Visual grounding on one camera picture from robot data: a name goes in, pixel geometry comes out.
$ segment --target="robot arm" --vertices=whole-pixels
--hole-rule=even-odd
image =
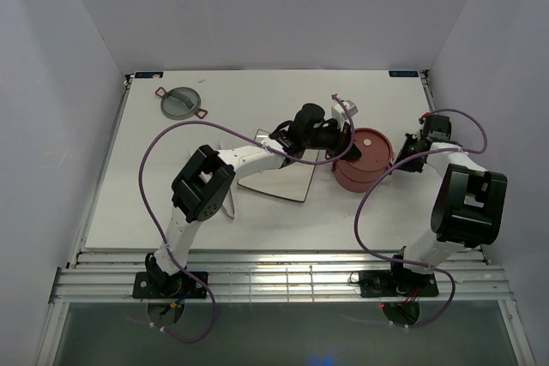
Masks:
[[[422,172],[424,165],[434,168],[443,179],[431,214],[431,230],[415,243],[403,248],[400,257],[429,265],[393,264],[391,276],[399,290],[425,287],[432,268],[455,252],[491,244],[501,225],[507,178],[473,162],[461,146],[450,140],[449,118],[430,115],[420,119],[423,129],[407,140],[397,159],[441,148],[456,152],[435,153],[402,166],[404,171]]]
[[[357,113],[353,102],[343,101],[343,104],[351,116]],[[339,105],[332,108],[332,115],[334,118],[324,120],[323,108],[309,103],[293,121],[281,123],[260,142],[260,147],[220,151],[207,145],[199,147],[172,183],[172,217],[166,231],[169,246],[162,244],[154,254],[147,255],[148,283],[161,296],[177,295],[181,289],[181,273],[169,252],[185,267],[198,229],[221,208],[232,182],[292,163],[266,147],[296,159],[300,159],[306,149],[326,150],[329,157],[343,153],[351,141],[348,119]],[[343,159],[360,156],[360,150],[352,145]]]

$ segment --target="glass panel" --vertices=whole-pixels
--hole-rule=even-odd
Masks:
[[[145,303],[72,303],[55,364],[202,365],[512,365],[515,355],[497,302],[457,302],[430,326],[384,321],[377,303],[220,304],[212,333],[187,345],[127,316],[147,321]],[[440,303],[422,303],[426,318]],[[186,336],[207,325],[210,306],[187,304],[174,329]]]

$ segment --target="red container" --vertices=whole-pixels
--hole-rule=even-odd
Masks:
[[[364,193],[390,168],[395,154],[389,139],[374,129],[356,129],[354,144],[362,152],[362,157],[335,162],[335,180],[347,190]]]

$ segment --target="wire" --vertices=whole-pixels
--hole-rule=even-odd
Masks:
[[[388,170],[386,170],[384,172],[383,175],[381,175],[380,177],[377,178],[377,180],[372,184],[372,186],[370,186],[370,188],[368,188],[368,190],[366,191],[366,193],[364,193],[364,196],[362,197],[362,200],[360,201],[359,203],[359,207],[357,208],[357,212],[356,214],[354,215],[354,237],[356,238],[358,244],[360,245],[360,247],[367,253],[369,253],[370,255],[378,258],[378,259],[381,259],[382,261],[388,261],[388,262],[392,262],[392,263],[402,263],[402,264],[407,264],[407,265],[414,265],[414,266],[420,266],[420,267],[426,267],[426,268],[429,268],[431,270],[433,270],[434,272],[438,272],[438,273],[442,273],[444,274],[445,276],[448,277],[451,285],[452,285],[452,289],[450,291],[450,294],[448,296],[448,300],[444,303],[443,307],[435,314],[433,315],[432,317],[430,317],[429,319],[426,319],[424,321],[421,321],[419,323],[416,323],[414,325],[410,325],[408,327],[411,327],[411,328],[417,328],[417,327],[423,327],[423,326],[427,326],[431,323],[433,323],[436,319],[438,319],[447,309],[448,307],[451,305],[452,303],[452,300],[454,300],[454,295],[455,295],[455,280],[454,278],[452,277],[452,275],[444,270],[444,269],[441,269],[439,267],[430,267],[428,264],[424,263],[424,262],[421,262],[421,261],[409,261],[409,260],[406,260],[406,259],[396,259],[395,257],[388,257],[388,256],[384,256],[384,255],[381,255],[380,253],[376,252],[376,250],[372,250],[372,249],[369,249],[365,244],[364,242],[362,241],[362,239],[360,238],[360,234],[359,234],[359,219],[360,219],[360,213],[362,212],[362,209],[364,208],[364,204],[366,204],[366,201],[368,200],[368,198],[370,197],[371,195],[371,192],[373,192],[373,190],[388,176],[390,175],[393,171],[397,170],[398,168],[400,168],[402,165],[405,165],[406,163],[408,162],[411,162],[412,160],[416,160],[418,158],[423,158],[425,156],[429,156],[429,155],[432,155],[432,154],[437,154],[437,153],[445,153],[445,152],[470,152],[470,153],[476,153],[476,154],[481,154],[483,152],[486,151],[486,149],[488,148],[488,136],[486,135],[486,131],[484,130],[484,128],[482,127],[482,125],[474,118],[472,117],[471,115],[465,113],[464,111],[459,111],[457,109],[439,109],[437,111],[432,111],[431,113],[429,114],[434,114],[434,113],[440,113],[440,112],[444,112],[444,111],[450,111],[450,112],[454,112],[454,113],[459,113],[460,115],[463,115],[464,117],[468,118],[469,120],[471,120],[474,124],[477,125],[477,127],[479,128],[480,130],[480,133],[482,134],[482,138],[484,140],[484,144],[482,146],[481,149],[466,149],[466,148],[461,148],[461,147],[445,147],[445,148],[442,148],[442,149],[435,149],[435,150],[428,150],[428,151],[425,151],[425,152],[421,152],[421,153],[416,153],[416,154],[413,154],[412,156],[409,156],[403,160],[401,160],[400,162],[397,162],[395,163],[394,165],[392,165]],[[371,321],[361,321],[361,320],[358,320],[358,319],[353,319],[353,321],[358,321],[358,322],[365,322],[365,323],[371,323]],[[398,324],[398,323],[395,323],[395,325],[399,326],[399,327],[405,327],[405,325],[401,325],[401,324]]]
[[[408,294],[408,297],[406,298],[406,300],[404,300],[404,302],[400,302],[399,304],[410,304],[415,302],[415,300],[418,298],[418,294],[419,294],[419,287],[416,287],[415,291],[411,291]]]
[[[185,293],[183,296],[181,296],[178,300],[176,300],[174,303],[175,304],[180,304],[181,302],[183,302],[183,300],[185,300],[187,297],[189,297],[189,293]]]
[[[276,154],[279,154],[280,156],[283,156],[287,159],[290,159],[296,163],[303,163],[305,165],[326,165],[328,163],[332,163],[332,162],[335,162],[336,160],[339,160],[341,159],[343,156],[345,156],[349,150],[351,150],[351,147],[353,147],[353,142],[354,142],[354,123],[353,123],[353,119],[351,117],[351,113],[349,113],[349,110],[346,108],[345,104],[343,103],[342,100],[340,100],[338,97],[337,97],[337,94],[333,94],[332,95],[332,99],[335,100],[335,102],[337,102],[338,105],[341,106],[341,108],[343,109],[343,111],[345,112],[345,115],[347,116],[347,120],[349,121],[349,125],[350,125],[350,130],[351,130],[351,140],[349,141],[349,145],[347,146],[347,148],[341,153],[339,154],[338,156],[335,156],[334,158],[331,158],[331,159],[327,159],[327,160],[321,160],[319,162],[311,162],[309,160],[302,160],[302,159],[299,159],[299,158],[294,158],[293,156],[290,156],[284,152],[281,152],[281,151],[278,151],[278,150],[275,150],[273,149],[272,147],[265,147],[267,150],[269,150],[271,153],[276,153]],[[145,164],[147,163],[147,159],[148,159],[148,156],[150,155],[151,151],[153,150],[153,148],[156,146],[156,144],[158,143],[158,141],[165,135],[167,134],[168,132],[171,132],[172,130],[176,129],[176,128],[179,128],[181,126],[187,126],[187,125],[190,125],[190,124],[201,124],[201,125],[204,125],[204,126],[210,126],[212,128],[216,128],[216,129],[219,129],[219,130],[223,130],[231,135],[235,135],[237,137],[239,137],[240,139],[244,140],[244,141],[247,141],[248,143],[250,143],[251,145],[254,145],[254,146],[257,146],[257,147],[262,147],[262,144],[260,142],[257,142],[257,141],[254,141],[253,139],[250,139],[249,137],[247,136],[244,136],[244,135],[241,135],[240,133],[238,132],[235,132],[234,130],[230,130],[229,128],[226,128],[224,126],[221,126],[217,123],[211,123],[211,122],[204,122],[204,121],[199,121],[199,120],[187,120],[187,121],[183,121],[183,122],[179,122],[179,123],[175,123],[173,124],[172,126],[162,130],[154,139],[153,141],[150,143],[150,145],[148,145],[148,148],[147,150],[145,151],[145,153],[143,154],[143,158],[142,158],[142,161],[141,161],[141,164],[139,165],[139,173],[138,173],[138,176],[137,176],[137,182],[139,184],[139,193],[141,194],[141,198],[143,200],[143,204],[145,205],[145,208],[147,209],[147,212],[149,214],[149,216],[151,217],[151,219],[153,220],[154,222],[154,225],[156,226],[156,229],[158,230],[159,234],[160,234],[160,237],[162,237],[162,242],[164,243],[164,245],[166,246],[166,252],[168,254],[168,256],[170,257],[170,260],[173,262],[173,264],[183,273],[185,274],[186,276],[188,276],[189,278],[193,279],[195,282],[197,282],[199,285],[201,285],[204,290],[209,294],[210,298],[212,299],[212,317],[210,319],[210,323],[208,324],[206,330],[204,330],[204,332],[202,332],[202,334],[196,336],[195,338],[186,338],[185,336],[182,336],[181,334],[171,330],[170,328],[168,327],[163,327],[157,323],[154,323],[154,322],[151,322],[151,325],[154,326],[154,327],[157,327],[159,330],[163,331],[163,332],[166,332],[168,334],[170,334],[171,336],[173,336],[174,338],[184,342],[184,343],[197,343],[197,342],[200,342],[202,339],[204,339],[206,336],[208,336],[208,334],[212,331],[212,328],[214,327],[214,324],[215,324],[215,320],[217,318],[217,304],[216,304],[216,301],[215,301],[215,296],[214,296],[214,293],[212,292],[212,290],[209,288],[209,286],[203,282],[201,279],[197,278],[197,276],[195,276],[194,274],[192,274],[191,272],[189,272],[187,269],[185,269],[183,266],[181,266],[181,264],[177,261],[177,259],[175,258],[175,256],[173,255],[172,251],[170,250],[170,245],[168,243],[168,239],[166,237],[166,234],[164,232],[164,230],[162,229],[162,226],[160,224],[160,222],[158,221],[158,219],[156,218],[156,215],[154,214],[153,212],[153,209],[151,208],[149,202],[148,202],[148,199],[147,199],[147,195],[145,194],[145,188],[143,186],[143,172],[145,171]]]

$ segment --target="brown handle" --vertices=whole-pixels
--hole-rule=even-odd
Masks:
[[[198,117],[200,120],[204,119],[206,115],[208,115],[208,111],[205,109],[198,109],[195,111],[196,117]]]
[[[156,89],[154,91],[154,94],[157,95],[159,98],[163,98],[166,93],[167,93],[167,91],[162,86],[160,86],[158,89]]]

